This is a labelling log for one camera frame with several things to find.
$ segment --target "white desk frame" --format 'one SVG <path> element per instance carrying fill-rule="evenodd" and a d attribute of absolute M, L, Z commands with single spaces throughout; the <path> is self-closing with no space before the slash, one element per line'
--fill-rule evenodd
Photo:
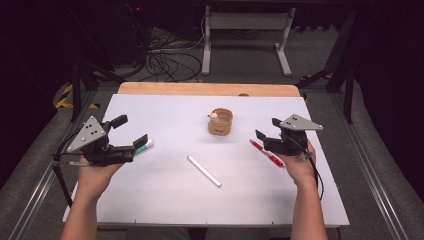
<path fill-rule="evenodd" d="M 295 8 L 288 13 L 217 13 L 211 12 L 206 7 L 205 13 L 205 47 L 203 51 L 202 74 L 208 75 L 211 59 L 211 29 L 258 29 L 258 30 L 284 30 L 281 41 L 275 43 L 275 49 L 280 60 L 284 76 L 291 76 L 291 70 L 284 54 L 290 27 L 293 21 Z"/>

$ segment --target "forearm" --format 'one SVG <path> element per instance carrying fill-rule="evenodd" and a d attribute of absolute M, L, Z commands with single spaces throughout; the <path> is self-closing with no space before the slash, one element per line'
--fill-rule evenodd
<path fill-rule="evenodd" d="M 75 197 L 71 211 L 62 232 L 62 240 L 96 239 L 97 237 L 97 199 Z"/>
<path fill-rule="evenodd" d="M 314 181 L 297 185 L 291 239 L 327 239 L 321 202 Z"/>

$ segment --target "red and white pen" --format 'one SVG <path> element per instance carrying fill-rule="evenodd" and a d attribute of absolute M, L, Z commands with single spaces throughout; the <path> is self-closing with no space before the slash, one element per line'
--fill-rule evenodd
<path fill-rule="evenodd" d="M 276 156 L 272 155 L 268 151 L 266 151 L 261 145 L 259 145 L 257 142 L 253 141 L 252 139 L 249 140 L 253 146 L 255 146 L 259 151 L 263 152 L 271 161 L 273 161 L 277 166 L 279 167 L 286 167 L 280 159 L 278 159 Z"/>

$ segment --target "gray carpet floor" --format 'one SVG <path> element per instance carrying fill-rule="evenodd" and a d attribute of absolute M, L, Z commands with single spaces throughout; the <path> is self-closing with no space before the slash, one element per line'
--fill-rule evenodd
<path fill-rule="evenodd" d="M 325 65 L 325 61 L 337 38 L 337 31 L 330 29 L 292 30 L 286 46 L 286 56 L 292 70 L 292 77 L 284 77 L 279 65 L 273 44 L 280 33 L 261 33 L 254 40 L 242 40 L 231 34 L 219 34 L 212 39 L 211 71 L 208 76 L 199 74 L 199 82 L 210 83 L 252 83 L 252 84 L 295 84 L 303 75 L 312 75 Z M 182 50 L 202 59 L 203 48 Z M 176 57 L 186 65 L 196 67 L 196 61 L 185 57 Z M 128 69 L 118 69 L 117 73 Z M 189 76 L 189 70 L 179 69 L 174 76 Z M 149 74 L 143 70 L 129 78 L 137 81 Z M 342 227 L 342 239 L 424 239 L 424 205 L 411 186 L 399 171 L 393 158 L 372 125 L 364 108 L 361 89 L 355 85 L 352 118 L 353 125 L 346 125 L 339 114 L 343 99 L 343 89 L 337 94 L 328 94 L 324 86 L 328 80 L 319 80 L 301 92 L 307 93 L 307 107 L 315 122 L 325 126 L 325 131 L 318 132 L 327 160 L 340 186 L 350 226 Z M 95 116 L 102 119 L 112 94 L 118 85 L 110 81 L 101 81 L 99 91 L 85 92 L 85 96 L 93 94 L 91 103 L 100 103 L 99 109 L 88 109 L 82 119 Z M 39 191 L 37 184 L 43 176 L 50 174 L 49 164 L 60 141 L 66 135 L 72 116 L 71 109 L 59 109 L 37 140 L 28 149 L 24 158 L 0 192 L 0 240 L 2 239 L 58 239 L 63 228 L 62 217 L 66 201 L 60 186 L 54 178 L 46 194 L 40 196 L 38 205 L 26 209 L 29 202 L 34 201 L 34 192 Z M 362 151 L 370 162 L 372 174 L 378 179 L 375 182 L 367 178 L 370 168 L 364 168 L 357 144 L 352 140 L 354 131 L 359 139 Z M 76 170 L 63 167 L 69 187 L 76 182 Z M 380 204 L 379 193 L 385 194 L 389 205 Z M 389 218 L 384 214 L 386 209 L 395 213 Z M 398 220 L 401 232 L 391 227 L 391 221 Z M 270 229 L 270 237 L 286 237 L 289 228 Z M 338 239 L 337 231 L 329 229 L 330 239 Z M 125 239 L 125 231 L 100 232 L 99 239 Z"/>

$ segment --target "white pen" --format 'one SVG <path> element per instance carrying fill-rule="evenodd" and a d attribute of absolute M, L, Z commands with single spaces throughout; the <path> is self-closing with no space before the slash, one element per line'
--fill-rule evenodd
<path fill-rule="evenodd" d="M 192 156 L 187 156 L 188 160 L 193 163 L 206 177 L 208 177 L 217 187 L 221 187 L 222 183 L 220 183 L 212 174 L 210 174 L 202 165 L 200 165 Z"/>

